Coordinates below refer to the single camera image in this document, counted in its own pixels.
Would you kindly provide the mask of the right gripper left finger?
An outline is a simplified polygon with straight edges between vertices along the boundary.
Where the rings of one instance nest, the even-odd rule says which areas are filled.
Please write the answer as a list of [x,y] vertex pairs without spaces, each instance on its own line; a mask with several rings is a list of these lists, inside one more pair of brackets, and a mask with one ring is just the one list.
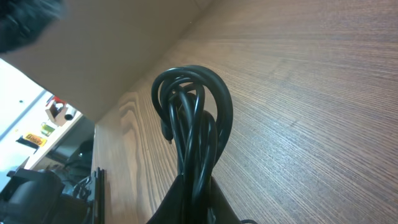
[[183,175],[178,175],[169,191],[147,224],[184,224],[185,185]]

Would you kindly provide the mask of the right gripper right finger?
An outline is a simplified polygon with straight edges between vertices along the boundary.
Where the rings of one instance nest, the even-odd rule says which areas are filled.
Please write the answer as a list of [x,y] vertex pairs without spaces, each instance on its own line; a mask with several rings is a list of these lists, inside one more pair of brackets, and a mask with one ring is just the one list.
[[208,224],[241,224],[213,177],[209,191]]

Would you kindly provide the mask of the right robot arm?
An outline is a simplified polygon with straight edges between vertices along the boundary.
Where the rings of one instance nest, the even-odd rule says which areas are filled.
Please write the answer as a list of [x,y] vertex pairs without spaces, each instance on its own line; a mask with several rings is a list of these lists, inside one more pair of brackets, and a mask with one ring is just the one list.
[[[10,181],[1,191],[1,223],[105,223],[104,169],[98,167],[77,184],[83,198],[63,194],[64,183],[51,171],[19,169],[10,173]],[[147,223],[241,223],[214,178],[204,208],[192,221],[183,213],[187,209],[182,202],[183,178],[178,175]]]

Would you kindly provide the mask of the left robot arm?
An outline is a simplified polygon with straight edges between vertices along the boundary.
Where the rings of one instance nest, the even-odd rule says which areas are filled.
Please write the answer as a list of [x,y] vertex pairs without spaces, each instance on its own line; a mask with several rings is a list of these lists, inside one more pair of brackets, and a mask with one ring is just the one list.
[[1,0],[1,53],[35,42],[64,7],[62,0]]

